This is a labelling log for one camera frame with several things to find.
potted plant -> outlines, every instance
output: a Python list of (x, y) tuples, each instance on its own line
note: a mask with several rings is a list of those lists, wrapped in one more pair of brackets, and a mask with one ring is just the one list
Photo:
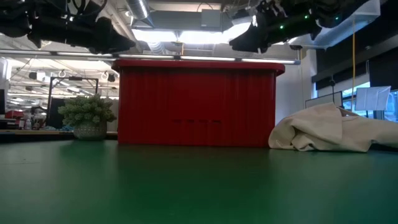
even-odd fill
[(100, 140), (106, 136), (106, 122), (116, 119), (110, 107), (99, 95), (78, 96), (65, 100), (58, 112), (64, 115), (63, 123), (75, 128), (73, 134), (78, 139)]

red plastic crate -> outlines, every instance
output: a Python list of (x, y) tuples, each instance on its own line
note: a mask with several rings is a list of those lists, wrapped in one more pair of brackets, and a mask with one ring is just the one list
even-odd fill
[(121, 144), (267, 146), (276, 63), (118, 60)]

green succulent plant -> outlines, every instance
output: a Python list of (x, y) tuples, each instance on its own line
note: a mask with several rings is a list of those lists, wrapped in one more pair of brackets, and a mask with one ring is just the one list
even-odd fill
[(65, 106), (59, 107), (58, 112), (64, 116), (65, 125), (75, 127), (85, 122), (98, 124), (101, 121), (114, 121), (116, 117), (111, 106), (112, 102), (105, 102), (99, 95), (78, 96), (65, 100)]

yellow cable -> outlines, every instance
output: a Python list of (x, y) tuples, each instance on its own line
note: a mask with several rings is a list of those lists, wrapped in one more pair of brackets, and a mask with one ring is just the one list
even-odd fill
[(353, 88), (351, 90), (351, 111), (354, 111), (355, 66), (355, 16), (353, 16)]

ceiling pipe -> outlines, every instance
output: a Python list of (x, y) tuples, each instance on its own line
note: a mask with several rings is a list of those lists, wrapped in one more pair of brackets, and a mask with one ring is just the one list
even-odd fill
[(162, 42), (148, 42), (147, 44), (153, 54), (167, 54), (167, 50)]
[(146, 0), (127, 0), (127, 9), (135, 21), (139, 20), (151, 27), (155, 27), (150, 18), (150, 9)]

